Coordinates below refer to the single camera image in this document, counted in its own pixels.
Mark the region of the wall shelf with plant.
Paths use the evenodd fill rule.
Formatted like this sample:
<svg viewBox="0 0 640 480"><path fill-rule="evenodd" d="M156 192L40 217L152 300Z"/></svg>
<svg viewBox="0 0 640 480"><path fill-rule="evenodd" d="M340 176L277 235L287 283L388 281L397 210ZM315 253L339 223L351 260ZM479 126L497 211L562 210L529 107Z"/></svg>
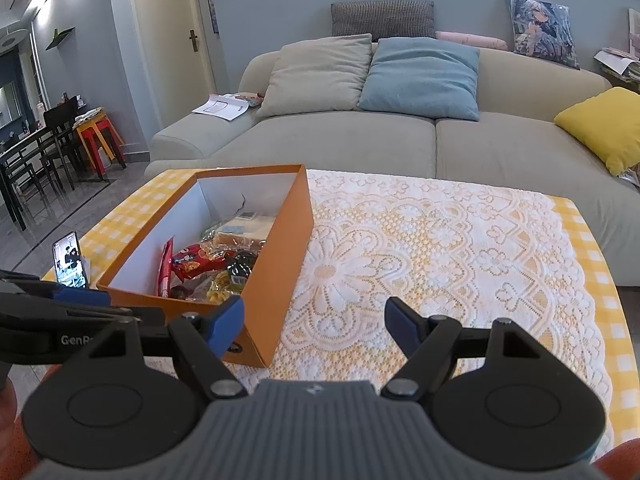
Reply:
<svg viewBox="0 0 640 480"><path fill-rule="evenodd" d="M50 44L47 45L46 50L52 50L52 49L56 49L60 44L62 44L62 42L68 37L70 36L70 34L74 31L75 29L73 27L70 28L66 28L63 30L58 30L57 28L53 31L53 37L52 40L50 41Z"/></svg>

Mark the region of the orange cardboard box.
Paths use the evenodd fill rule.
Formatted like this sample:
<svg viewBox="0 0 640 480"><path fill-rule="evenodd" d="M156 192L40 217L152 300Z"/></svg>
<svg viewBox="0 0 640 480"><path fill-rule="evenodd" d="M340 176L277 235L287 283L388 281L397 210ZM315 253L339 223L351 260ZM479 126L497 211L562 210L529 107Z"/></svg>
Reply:
<svg viewBox="0 0 640 480"><path fill-rule="evenodd" d="M166 318L242 298L227 361L270 365L302 270L314 217L302 165L167 170L90 233L96 287L118 306Z"/></svg>

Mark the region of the open magazine on sofa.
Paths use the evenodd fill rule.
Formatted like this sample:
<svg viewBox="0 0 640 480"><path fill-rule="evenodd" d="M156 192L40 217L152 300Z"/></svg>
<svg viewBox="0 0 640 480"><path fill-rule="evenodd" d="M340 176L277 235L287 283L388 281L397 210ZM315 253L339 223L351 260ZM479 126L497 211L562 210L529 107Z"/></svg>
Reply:
<svg viewBox="0 0 640 480"><path fill-rule="evenodd" d="M252 108L260 107L264 98L253 92L231 94L211 94L201 106L194 108L194 114L213 116L232 122Z"/></svg>

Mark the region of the red white packet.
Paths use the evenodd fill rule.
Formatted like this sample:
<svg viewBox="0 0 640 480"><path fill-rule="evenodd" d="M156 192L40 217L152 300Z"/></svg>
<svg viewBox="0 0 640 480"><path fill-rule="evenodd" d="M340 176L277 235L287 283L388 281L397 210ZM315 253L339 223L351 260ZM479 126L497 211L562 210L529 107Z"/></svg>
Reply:
<svg viewBox="0 0 640 480"><path fill-rule="evenodd" d="M156 279L156 294L159 297L169 296L169 282L171 276L172 255L174 254L174 239L170 238L163 246L160 254L160 265L158 266Z"/></svg>

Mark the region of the black snack packet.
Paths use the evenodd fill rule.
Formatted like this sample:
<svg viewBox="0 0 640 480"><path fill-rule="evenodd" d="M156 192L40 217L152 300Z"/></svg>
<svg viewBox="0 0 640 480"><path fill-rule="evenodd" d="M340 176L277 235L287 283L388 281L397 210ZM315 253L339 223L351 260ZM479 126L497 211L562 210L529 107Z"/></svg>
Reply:
<svg viewBox="0 0 640 480"><path fill-rule="evenodd" d="M227 266L230 284L243 288L253 272L257 258L257 252L238 252Z"/></svg>

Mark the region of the anime print cushion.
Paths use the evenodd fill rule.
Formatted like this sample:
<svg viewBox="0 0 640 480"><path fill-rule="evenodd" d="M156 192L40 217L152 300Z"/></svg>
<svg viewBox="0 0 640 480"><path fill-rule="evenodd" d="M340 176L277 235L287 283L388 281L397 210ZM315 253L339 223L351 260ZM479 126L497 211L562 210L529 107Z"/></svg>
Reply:
<svg viewBox="0 0 640 480"><path fill-rule="evenodd" d="M515 53L580 69L567 6L541 0L506 0L506 6Z"/></svg>

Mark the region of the dark grey knit cushion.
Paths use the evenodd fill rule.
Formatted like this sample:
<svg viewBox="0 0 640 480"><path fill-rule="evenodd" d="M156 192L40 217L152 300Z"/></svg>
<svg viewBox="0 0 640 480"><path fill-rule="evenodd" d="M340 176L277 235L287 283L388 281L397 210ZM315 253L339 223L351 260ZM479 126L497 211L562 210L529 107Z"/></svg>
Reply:
<svg viewBox="0 0 640 480"><path fill-rule="evenodd" d="M433 1L334 2L330 11L333 36L369 34L373 41L390 37L436 37Z"/></svg>

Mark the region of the grey sofa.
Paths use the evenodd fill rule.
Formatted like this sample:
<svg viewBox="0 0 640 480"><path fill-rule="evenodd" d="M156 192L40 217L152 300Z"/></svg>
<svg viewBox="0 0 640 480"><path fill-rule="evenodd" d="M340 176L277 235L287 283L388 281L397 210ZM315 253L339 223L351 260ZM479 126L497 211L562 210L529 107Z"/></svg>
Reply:
<svg viewBox="0 0 640 480"><path fill-rule="evenodd" d="M302 164L311 169L397 174L520 188L574 202L615 283L639 281L639 193L554 116L608 90L588 70L485 49L475 122L331 110L227 122L191 114L160 130L145 174L168 169Z"/></svg>

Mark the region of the red snack bag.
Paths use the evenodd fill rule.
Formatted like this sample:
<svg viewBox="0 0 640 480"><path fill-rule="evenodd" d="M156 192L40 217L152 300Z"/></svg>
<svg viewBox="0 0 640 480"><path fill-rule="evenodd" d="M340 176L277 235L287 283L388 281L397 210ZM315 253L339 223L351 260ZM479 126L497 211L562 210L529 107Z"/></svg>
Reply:
<svg viewBox="0 0 640 480"><path fill-rule="evenodd" d="M224 270L237 253L213 242L193 244L172 256L171 271L180 281L192 280L206 272Z"/></svg>

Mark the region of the beige door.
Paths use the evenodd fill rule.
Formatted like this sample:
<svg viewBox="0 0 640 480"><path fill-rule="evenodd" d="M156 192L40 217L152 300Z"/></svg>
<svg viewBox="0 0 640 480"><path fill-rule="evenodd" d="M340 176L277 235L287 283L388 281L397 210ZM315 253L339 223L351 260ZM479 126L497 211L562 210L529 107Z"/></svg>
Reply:
<svg viewBox="0 0 640 480"><path fill-rule="evenodd" d="M154 106L165 128L215 90L198 0L132 0Z"/></svg>

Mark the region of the yellow cushion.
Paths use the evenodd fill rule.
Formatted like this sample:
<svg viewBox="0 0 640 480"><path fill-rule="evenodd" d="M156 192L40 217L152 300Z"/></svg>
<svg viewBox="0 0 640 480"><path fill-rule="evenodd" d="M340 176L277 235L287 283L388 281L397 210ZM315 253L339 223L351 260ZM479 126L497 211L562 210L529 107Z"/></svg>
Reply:
<svg viewBox="0 0 640 480"><path fill-rule="evenodd" d="M640 160L640 96L613 87L562 110L554 124L574 136L618 177Z"/></svg>

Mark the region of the black dining table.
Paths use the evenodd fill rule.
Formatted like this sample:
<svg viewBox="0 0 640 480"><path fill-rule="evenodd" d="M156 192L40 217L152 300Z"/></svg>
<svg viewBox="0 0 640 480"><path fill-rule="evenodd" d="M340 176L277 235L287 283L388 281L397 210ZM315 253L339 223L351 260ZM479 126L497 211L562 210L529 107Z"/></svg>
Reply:
<svg viewBox="0 0 640 480"><path fill-rule="evenodd" d="M18 198L22 181L42 194L40 176L44 174L54 192L64 190L58 168L53 161L54 154L62 154L60 144L55 133L50 128L43 127L9 146L2 142L1 147L1 198L13 223L24 231L24 207Z"/></svg>

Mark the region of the yellow pasta snack bag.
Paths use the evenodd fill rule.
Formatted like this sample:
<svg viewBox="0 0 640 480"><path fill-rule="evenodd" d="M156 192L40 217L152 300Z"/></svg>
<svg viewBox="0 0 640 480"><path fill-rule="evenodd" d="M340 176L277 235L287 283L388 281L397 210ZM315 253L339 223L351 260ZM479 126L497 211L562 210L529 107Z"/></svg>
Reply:
<svg viewBox="0 0 640 480"><path fill-rule="evenodd" d="M244 286L234 284L227 270L204 273L192 282L193 288L188 299L220 306L232 295L241 295Z"/></svg>

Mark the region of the clear bag of crackers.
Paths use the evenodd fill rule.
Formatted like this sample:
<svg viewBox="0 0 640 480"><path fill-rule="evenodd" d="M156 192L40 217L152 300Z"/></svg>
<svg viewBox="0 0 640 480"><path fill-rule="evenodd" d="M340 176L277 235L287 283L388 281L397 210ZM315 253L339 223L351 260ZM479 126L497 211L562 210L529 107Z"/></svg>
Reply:
<svg viewBox="0 0 640 480"><path fill-rule="evenodd" d="M202 235L202 243L245 250L262 249L276 218L242 212L231 220L210 226Z"/></svg>

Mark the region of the blue cushion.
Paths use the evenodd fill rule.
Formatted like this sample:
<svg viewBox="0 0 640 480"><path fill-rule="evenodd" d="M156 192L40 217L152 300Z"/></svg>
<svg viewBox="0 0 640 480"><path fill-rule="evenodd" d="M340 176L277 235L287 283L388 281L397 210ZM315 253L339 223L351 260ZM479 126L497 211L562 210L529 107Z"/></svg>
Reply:
<svg viewBox="0 0 640 480"><path fill-rule="evenodd" d="M358 107L476 122L480 50L430 37L378 40Z"/></svg>

